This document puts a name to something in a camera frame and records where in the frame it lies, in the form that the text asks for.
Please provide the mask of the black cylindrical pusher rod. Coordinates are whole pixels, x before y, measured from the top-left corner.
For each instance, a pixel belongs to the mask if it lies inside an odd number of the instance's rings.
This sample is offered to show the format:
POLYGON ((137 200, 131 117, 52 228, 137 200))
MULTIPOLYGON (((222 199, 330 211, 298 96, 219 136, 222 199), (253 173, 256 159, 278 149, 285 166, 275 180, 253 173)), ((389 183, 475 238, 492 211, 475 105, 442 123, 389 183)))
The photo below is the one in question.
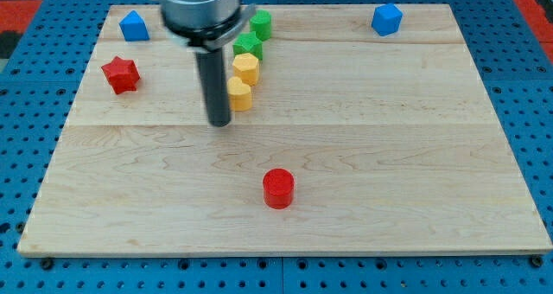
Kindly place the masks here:
POLYGON ((226 86, 224 50, 215 49, 195 55, 208 123, 224 127, 232 120, 230 100, 226 86))

